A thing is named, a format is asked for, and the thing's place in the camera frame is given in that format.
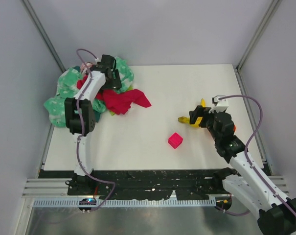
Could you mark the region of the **red cloth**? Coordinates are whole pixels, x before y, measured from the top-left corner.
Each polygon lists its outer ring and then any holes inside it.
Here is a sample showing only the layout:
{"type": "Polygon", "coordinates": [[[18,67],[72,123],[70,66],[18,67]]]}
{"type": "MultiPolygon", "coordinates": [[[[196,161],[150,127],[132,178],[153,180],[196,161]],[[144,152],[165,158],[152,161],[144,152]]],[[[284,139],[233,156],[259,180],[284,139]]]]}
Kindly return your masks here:
{"type": "Polygon", "coordinates": [[[145,94],[133,89],[121,94],[113,90],[100,91],[101,86],[105,83],[105,76],[102,73],[94,72],[93,76],[85,76],[82,80],[77,82],[78,93],[73,99],[67,99],[64,102],[66,116],[69,114],[79,117],[83,114],[82,105],[86,109],[93,109],[95,101],[102,101],[105,109],[117,115],[126,114],[132,103],[148,108],[151,106],[150,101],[145,94]]]}

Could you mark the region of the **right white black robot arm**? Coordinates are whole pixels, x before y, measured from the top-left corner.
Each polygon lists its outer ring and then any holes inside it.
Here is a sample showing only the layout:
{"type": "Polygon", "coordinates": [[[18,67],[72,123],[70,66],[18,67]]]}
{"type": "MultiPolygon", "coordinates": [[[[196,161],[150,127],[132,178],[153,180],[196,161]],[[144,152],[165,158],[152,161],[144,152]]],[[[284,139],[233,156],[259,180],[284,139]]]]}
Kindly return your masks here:
{"type": "Polygon", "coordinates": [[[231,115],[198,105],[189,113],[191,124],[211,134],[217,153],[231,165],[214,173],[215,184],[235,196],[255,217],[264,235],[290,235],[296,232],[296,198],[281,191],[255,164],[244,143],[235,135],[231,115]]]}

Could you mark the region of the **lime green cloth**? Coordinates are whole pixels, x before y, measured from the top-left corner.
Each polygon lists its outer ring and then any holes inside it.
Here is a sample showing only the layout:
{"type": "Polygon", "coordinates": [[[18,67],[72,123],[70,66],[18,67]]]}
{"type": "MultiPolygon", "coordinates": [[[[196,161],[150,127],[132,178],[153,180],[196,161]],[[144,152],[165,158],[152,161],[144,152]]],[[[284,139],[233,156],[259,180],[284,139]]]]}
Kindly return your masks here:
{"type": "MultiPolygon", "coordinates": [[[[127,91],[131,91],[131,90],[133,90],[134,88],[133,88],[133,86],[130,86],[128,89],[127,89],[127,91]]],[[[112,110],[109,110],[109,113],[111,114],[111,116],[114,116],[115,115],[115,112],[113,112],[112,110]]]]}

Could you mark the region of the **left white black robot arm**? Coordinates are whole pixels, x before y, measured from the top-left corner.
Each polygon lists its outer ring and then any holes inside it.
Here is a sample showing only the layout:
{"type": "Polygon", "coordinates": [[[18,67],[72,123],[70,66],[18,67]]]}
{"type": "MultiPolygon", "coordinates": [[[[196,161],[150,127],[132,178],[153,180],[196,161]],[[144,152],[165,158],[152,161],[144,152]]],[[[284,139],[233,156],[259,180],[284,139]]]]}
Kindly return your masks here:
{"type": "Polygon", "coordinates": [[[97,183],[110,184],[114,182],[96,179],[91,176],[91,133],[96,126],[92,103],[100,90],[121,88],[119,72],[116,69],[116,59],[110,55],[102,55],[100,61],[89,68],[84,85],[73,98],[66,98],[66,127],[74,137],[76,144],[77,166],[68,185],[68,195],[92,194],[97,183]]]}

